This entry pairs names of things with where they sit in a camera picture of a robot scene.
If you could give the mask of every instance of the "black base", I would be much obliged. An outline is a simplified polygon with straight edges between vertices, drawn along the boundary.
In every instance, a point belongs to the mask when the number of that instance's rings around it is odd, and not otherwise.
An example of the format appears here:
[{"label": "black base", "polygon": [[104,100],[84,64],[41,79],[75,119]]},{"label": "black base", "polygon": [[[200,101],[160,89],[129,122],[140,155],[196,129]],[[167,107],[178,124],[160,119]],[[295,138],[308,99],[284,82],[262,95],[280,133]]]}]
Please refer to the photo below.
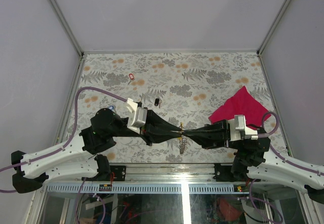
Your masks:
[{"label": "black base", "polygon": [[[25,153],[21,151],[11,153],[11,164],[15,165],[20,163],[24,154]],[[40,189],[43,186],[43,182],[49,178],[45,173],[34,179],[25,178],[25,173],[24,171],[21,171],[20,166],[14,167],[14,169],[16,170],[16,174],[12,176],[12,185],[20,194],[33,192]]]},{"label": "black base", "polygon": [[126,166],[111,166],[111,172],[114,173],[113,181],[124,182],[126,177]]},{"label": "black base", "polygon": [[110,166],[106,156],[97,155],[95,160],[98,164],[98,174],[94,177],[87,177],[88,181],[105,181],[110,177]]},{"label": "black base", "polygon": [[237,181],[246,181],[248,177],[246,176],[247,167],[237,164],[223,164],[215,163],[215,176],[213,179],[216,182],[237,182]]},{"label": "black base", "polygon": [[321,203],[321,204],[324,204],[324,189],[316,190],[308,185],[305,185],[305,188],[307,189],[308,196],[311,200]]}]

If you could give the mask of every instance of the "glass panel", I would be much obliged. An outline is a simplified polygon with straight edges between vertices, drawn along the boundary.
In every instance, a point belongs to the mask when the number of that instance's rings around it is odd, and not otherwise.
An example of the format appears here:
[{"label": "glass panel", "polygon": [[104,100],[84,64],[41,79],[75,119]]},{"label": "glass panel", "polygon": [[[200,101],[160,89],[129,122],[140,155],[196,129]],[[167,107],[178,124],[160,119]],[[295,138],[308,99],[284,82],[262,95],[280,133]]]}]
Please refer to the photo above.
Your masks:
[{"label": "glass panel", "polygon": [[[277,210],[284,217],[283,223],[305,224],[296,191],[281,185],[260,184],[253,186],[253,197],[267,201],[255,201],[257,209],[246,197],[248,195],[189,194],[182,186],[182,194],[99,194],[105,202],[106,216],[103,224],[140,223],[191,223],[191,224],[239,224],[268,223],[263,217],[279,222]],[[42,217],[46,224],[61,223],[63,204],[69,199],[65,224],[75,223],[74,203],[76,194],[49,193]],[[82,194],[78,215],[80,224],[98,224],[103,217],[103,205],[93,195]]]}]

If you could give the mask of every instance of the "table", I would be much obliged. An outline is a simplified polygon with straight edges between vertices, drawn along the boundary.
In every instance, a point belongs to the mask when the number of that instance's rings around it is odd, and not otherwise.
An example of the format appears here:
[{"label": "table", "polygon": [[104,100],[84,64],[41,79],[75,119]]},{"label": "table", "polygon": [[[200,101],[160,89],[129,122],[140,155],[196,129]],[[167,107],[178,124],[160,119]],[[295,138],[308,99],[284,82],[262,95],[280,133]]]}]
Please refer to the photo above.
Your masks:
[{"label": "table", "polygon": [[[79,88],[97,87],[153,109],[174,125],[183,123],[193,129],[210,123],[208,117],[242,86],[268,110],[271,98],[256,53],[140,53],[88,54]],[[130,81],[129,74],[135,77]],[[160,107],[154,106],[160,98]],[[77,132],[90,126],[90,118],[100,108],[113,105],[121,117],[127,117],[124,103],[96,91],[84,91],[78,98]],[[68,124],[71,134],[74,111]],[[275,125],[271,117],[267,131]],[[271,137],[277,151],[286,153],[280,130]],[[112,163],[227,163],[235,150],[202,149],[188,139],[180,154],[179,140],[146,146],[140,138],[117,138],[117,145],[103,154]]]}]

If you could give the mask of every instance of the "purple tube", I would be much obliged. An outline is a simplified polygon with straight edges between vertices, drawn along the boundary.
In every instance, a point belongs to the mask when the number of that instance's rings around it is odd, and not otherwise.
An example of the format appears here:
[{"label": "purple tube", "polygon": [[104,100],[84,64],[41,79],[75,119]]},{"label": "purple tube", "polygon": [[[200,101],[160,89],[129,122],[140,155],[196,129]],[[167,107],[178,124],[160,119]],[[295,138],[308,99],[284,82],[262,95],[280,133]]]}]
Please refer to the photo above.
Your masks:
[{"label": "purple tube", "polygon": [[[269,221],[273,224],[281,224],[283,221],[284,221],[284,217],[282,216],[282,214],[280,213],[280,211],[272,204],[270,204],[269,202],[265,201],[265,200],[261,200],[259,198],[254,198],[252,197],[252,185],[253,183],[255,182],[256,179],[253,179],[253,181],[251,182],[250,184],[250,193],[249,193],[249,198],[250,198],[250,201],[254,207],[254,209],[259,213],[260,216],[262,216],[266,221]],[[258,200],[258,201],[261,201],[269,206],[271,206],[274,210],[276,210],[280,216],[280,221],[276,222],[276,221],[273,221],[273,220],[270,220],[268,217],[264,216],[261,211],[257,208],[257,206],[255,205],[254,201],[253,200]]]},{"label": "purple tube", "polygon": [[103,221],[105,220],[105,216],[106,216],[105,202],[99,196],[95,195],[95,197],[100,200],[100,202],[102,203],[102,206],[103,206],[103,214],[102,214],[101,221],[99,222],[99,224],[103,224]]},{"label": "purple tube", "polygon": [[273,128],[273,130],[271,130],[269,133],[264,133],[264,134],[258,134],[258,137],[259,138],[266,138],[266,137],[269,137],[271,134],[273,134],[275,131],[277,131],[277,129],[279,128],[279,117],[277,114],[275,114],[274,112],[272,111],[268,111],[266,112],[263,117],[262,117],[262,128],[264,128],[264,121],[265,121],[265,117],[268,115],[268,114],[271,114],[275,117],[275,127]]},{"label": "purple tube", "polygon": [[81,190],[83,189],[83,185],[85,184],[85,181],[86,181],[86,178],[83,180],[83,182],[82,182],[82,184],[80,186],[80,189],[77,192],[76,199],[75,199],[75,204],[74,204],[74,216],[75,216],[75,221],[76,221],[77,224],[80,224],[79,218],[77,217],[77,203],[79,202],[80,193],[81,193]]}]

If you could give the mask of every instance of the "small black object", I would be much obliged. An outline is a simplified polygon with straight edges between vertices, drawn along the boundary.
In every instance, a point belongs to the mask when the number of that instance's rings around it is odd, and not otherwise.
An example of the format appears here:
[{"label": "small black object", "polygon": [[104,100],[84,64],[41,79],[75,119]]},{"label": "small black object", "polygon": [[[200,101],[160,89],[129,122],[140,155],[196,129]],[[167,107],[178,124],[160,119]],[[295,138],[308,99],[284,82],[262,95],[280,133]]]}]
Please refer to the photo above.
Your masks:
[{"label": "small black object", "polygon": [[160,103],[160,99],[155,99],[155,102],[154,102],[154,106],[158,106],[159,105],[159,103]]},{"label": "small black object", "polygon": [[94,177],[87,177],[87,181],[105,181],[109,179],[110,177],[110,166],[109,162],[106,156],[103,155],[97,155],[95,157],[95,160],[98,164],[98,174]]},{"label": "small black object", "polygon": [[241,179],[237,179],[232,173],[231,173],[232,165],[228,164],[222,164],[222,163],[215,163],[214,169],[215,169],[215,176],[214,179],[216,182],[236,182]]}]

